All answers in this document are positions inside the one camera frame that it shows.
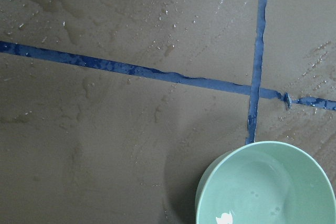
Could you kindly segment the mint green bowl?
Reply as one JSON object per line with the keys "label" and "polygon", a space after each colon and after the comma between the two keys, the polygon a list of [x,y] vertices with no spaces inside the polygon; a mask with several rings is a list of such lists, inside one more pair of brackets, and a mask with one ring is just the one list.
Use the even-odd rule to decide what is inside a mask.
{"label": "mint green bowl", "polygon": [[265,141],[227,152],[204,171],[196,223],[335,223],[335,195],[305,151]]}

